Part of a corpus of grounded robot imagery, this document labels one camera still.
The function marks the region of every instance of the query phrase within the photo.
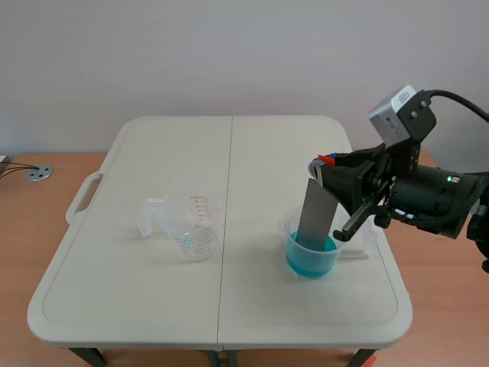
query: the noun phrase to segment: wire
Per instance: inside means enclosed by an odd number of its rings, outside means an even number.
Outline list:
[[[445,97],[451,99],[452,101],[460,103],[462,106],[470,109],[473,113],[481,117],[484,121],[489,122],[489,114],[487,112],[485,112],[480,107],[476,106],[471,101],[465,99],[462,96],[459,96],[458,94],[449,92],[447,90],[441,90],[441,89],[429,90],[427,91],[427,93],[430,97],[433,96]]]
[[[38,170],[39,167],[38,166],[34,166],[33,164],[26,164],[26,163],[15,163],[15,162],[5,162],[7,165],[15,165],[15,166],[24,166],[24,167],[30,167],[30,168],[34,168],[35,170]]]
[[[36,170],[36,171],[38,171],[38,169],[37,169],[37,168],[32,168],[32,167],[29,167],[29,166],[25,166],[25,167],[9,167],[9,168],[5,168],[5,169],[3,169],[3,170],[2,170],[2,169],[0,169],[0,173],[1,173],[1,172],[4,172],[4,171],[18,170],[19,168],[28,168],[28,169],[30,169],[30,170]]]
[[[6,174],[3,174],[0,176],[0,178],[3,178],[5,176],[8,176],[9,174],[13,174],[14,172],[17,172],[17,171],[22,171],[22,170],[31,170],[32,168],[31,167],[20,167],[20,168],[15,168],[14,170],[10,171],[10,172],[7,172]]]

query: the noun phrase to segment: plastic measuring cup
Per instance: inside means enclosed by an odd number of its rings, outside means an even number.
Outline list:
[[[341,228],[348,220],[348,214],[338,205],[331,225],[330,236],[325,243],[324,251],[313,251],[296,242],[302,205],[294,207],[279,222],[279,229],[285,234],[285,258],[294,272],[306,278],[320,278],[331,271],[342,253],[345,242],[332,237],[332,231]]]
[[[220,214],[214,197],[204,190],[192,190],[146,200],[138,224],[141,236],[146,238],[152,235],[152,222],[158,222],[187,258],[203,259],[212,255],[218,241]]]

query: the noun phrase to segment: wooden table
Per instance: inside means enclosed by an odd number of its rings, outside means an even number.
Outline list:
[[[43,344],[28,329],[26,311],[67,224],[66,208],[83,179],[96,171],[104,154],[25,154],[17,162],[52,164],[54,174],[32,183],[25,171],[0,180],[0,365],[80,366],[68,351]],[[432,164],[423,154],[424,164]],[[382,366],[483,366],[489,340],[489,276],[482,255],[464,238],[453,241],[393,222],[391,248],[412,297],[411,330],[398,344],[378,353]],[[351,351],[251,350],[240,365],[343,366]],[[207,365],[192,351],[107,350],[109,365]]]

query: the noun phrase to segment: measuring cup handle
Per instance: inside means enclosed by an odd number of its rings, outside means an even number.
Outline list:
[[[165,199],[151,198],[141,204],[138,213],[138,225],[141,237],[146,239],[153,234],[153,223],[163,210]]]

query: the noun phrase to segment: metal bracket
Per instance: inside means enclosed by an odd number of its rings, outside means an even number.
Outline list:
[[[28,173],[28,180],[32,182],[41,181],[45,178],[48,178],[51,174],[53,174],[53,166],[38,166],[38,170],[30,170]]]

